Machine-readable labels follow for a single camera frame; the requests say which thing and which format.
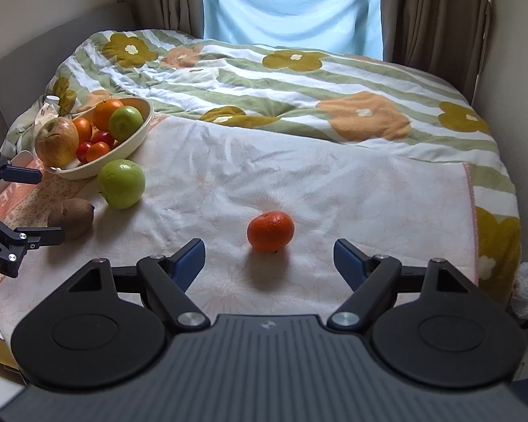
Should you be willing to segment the large orange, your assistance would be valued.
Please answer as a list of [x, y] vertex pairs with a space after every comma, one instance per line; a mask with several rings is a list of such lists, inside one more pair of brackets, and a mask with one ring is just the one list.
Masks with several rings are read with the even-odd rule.
[[90, 122], [84, 117], [78, 117], [73, 119], [72, 123], [77, 130], [79, 143], [83, 144], [85, 142], [89, 142], [93, 133]]

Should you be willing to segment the red cherry tomato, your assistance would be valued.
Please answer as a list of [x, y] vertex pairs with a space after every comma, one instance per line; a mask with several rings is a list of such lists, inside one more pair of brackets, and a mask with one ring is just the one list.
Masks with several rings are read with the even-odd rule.
[[83, 142], [79, 145], [77, 151], [76, 151], [76, 156], [77, 156], [77, 159], [78, 161], [81, 163], [81, 164], [85, 164], [87, 163], [87, 153], [89, 151], [89, 149], [91, 148], [92, 144], [87, 141], [87, 142]]
[[112, 148], [115, 143], [115, 139], [111, 136], [109, 132], [105, 132], [104, 130], [98, 130], [97, 132], [93, 133], [93, 136], [90, 138], [90, 143], [92, 145], [95, 145], [97, 143], [105, 143], [107, 146]]

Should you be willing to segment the grey headboard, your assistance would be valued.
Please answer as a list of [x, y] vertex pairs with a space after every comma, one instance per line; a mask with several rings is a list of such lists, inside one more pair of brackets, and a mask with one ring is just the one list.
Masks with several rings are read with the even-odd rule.
[[44, 32], [0, 58], [0, 147], [31, 127], [57, 67], [95, 32], [133, 31], [125, 3], [113, 3]]

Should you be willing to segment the light blue window cloth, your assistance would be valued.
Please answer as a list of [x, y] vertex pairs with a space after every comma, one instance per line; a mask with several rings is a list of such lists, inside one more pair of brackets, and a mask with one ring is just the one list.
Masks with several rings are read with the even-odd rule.
[[382, 59], [381, 0], [203, 0], [204, 35]]

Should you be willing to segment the small plastic bottle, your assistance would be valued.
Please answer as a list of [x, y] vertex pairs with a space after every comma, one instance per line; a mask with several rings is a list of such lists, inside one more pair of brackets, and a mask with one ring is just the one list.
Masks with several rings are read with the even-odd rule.
[[60, 98], [56, 95], [46, 95], [40, 110], [37, 112], [34, 120], [34, 135], [37, 135], [40, 129], [50, 120], [60, 115]]

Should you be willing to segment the right brown curtain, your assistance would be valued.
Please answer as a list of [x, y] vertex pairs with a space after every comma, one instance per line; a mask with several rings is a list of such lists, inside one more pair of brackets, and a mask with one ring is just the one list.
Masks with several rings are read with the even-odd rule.
[[490, 0], [381, 0], [381, 17], [384, 61], [434, 74], [473, 99]]

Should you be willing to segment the white floral towel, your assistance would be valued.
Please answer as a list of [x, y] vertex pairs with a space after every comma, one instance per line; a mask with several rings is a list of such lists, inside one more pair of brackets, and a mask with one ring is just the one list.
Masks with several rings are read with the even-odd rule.
[[[422, 266], [443, 257], [476, 276], [476, 231], [467, 168], [431, 164], [355, 145], [167, 117], [133, 155], [146, 188], [132, 208], [111, 208], [96, 181], [93, 238], [68, 255], [32, 258], [0, 285], [0, 331], [15, 326], [60, 284], [97, 257], [115, 266], [170, 255], [200, 238], [204, 269], [189, 297], [208, 315], [317, 313], [350, 293], [333, 264], [339, 238], [365, 254]], [[295, 223], [282, 250], [254, 250], [253, 218], [283, 211]]]

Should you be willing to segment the small mandarin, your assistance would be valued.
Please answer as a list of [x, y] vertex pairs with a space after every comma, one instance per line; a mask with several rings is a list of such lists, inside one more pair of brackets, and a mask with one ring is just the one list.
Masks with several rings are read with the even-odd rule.
[[293, 239], [295, 223], [283, 211], [267, 211], [252, 219], [247, 227], [247, 239], [254, 250], [276, 252]]
[[109, 153], [111, 148], [105, 143], [92, 145], [87, 153], [87, 163], [97, 160], [98, 158]]

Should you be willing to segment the floral striped duvet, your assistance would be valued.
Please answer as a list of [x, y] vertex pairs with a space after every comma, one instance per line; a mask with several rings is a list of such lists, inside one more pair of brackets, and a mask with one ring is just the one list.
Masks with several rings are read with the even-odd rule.
[[521, 259], [514, 184], [484, 121], [437, 76], [358, 55], [236, 45], [168, 30], [103, 31], [53, 64], [31, 98], [63, 114], [131, 95], [159, 114], [349, 143], [470, 169], [479, 285], [511, 295]]

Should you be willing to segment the brown kiwi with sticker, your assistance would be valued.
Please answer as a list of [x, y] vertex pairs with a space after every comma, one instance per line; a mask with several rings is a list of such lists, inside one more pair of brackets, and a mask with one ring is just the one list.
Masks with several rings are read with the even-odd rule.
[[92, 227], [94, 206], [86, 199], [70, 198], [52, 206], [47, 217], [48, 227], [64, 231], [64, 240], [71, 241], [86, 234]]

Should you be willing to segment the red cherry tomato front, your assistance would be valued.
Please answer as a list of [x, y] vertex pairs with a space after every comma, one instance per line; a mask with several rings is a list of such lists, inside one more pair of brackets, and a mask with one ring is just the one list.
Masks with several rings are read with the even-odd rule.
[[91, 148], [92, 144], [87, 141], [87, 142], [83, 142], [79, 145], [77, 151], [76, 151], [76, 156], [77, 156], [77, 159], [78, 161], [81, 163], [81, 164], [85, 164], [87, 163], [87, 153], [89, 151], [89, 149]]

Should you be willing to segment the large brownish apple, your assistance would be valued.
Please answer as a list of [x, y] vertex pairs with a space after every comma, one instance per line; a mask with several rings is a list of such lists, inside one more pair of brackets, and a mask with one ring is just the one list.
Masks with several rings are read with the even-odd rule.
[[44, 165], [64, 169], [76, 158], [79, 133], [70, 119], [56, 117], [47, 121], [35, 139], [35, 152]]

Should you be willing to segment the green apple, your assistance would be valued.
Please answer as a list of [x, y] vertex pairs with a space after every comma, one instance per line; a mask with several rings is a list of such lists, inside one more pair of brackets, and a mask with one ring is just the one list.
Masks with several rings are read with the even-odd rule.
[[108, 162], [100, 169], [96, 181], [103, 199], [117, 210], [133, 207], [141, 200], [146, 188], [143, 169], [127, 159]]
[[133, 106], [120, 107], [110, 115], [108, 120], [108, 131], [118, 142], [124, 142], [133, 136], [144, 123], [144, 117], [139, 110]]

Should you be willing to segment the small mandarin front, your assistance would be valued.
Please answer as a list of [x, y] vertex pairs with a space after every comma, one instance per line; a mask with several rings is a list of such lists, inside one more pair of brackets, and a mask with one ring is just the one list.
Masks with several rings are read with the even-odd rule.
[[98, 158], [109, 153], [111, 148], [105, 143], [92, 145], [87, 153], [87, 163], [97, 160]]

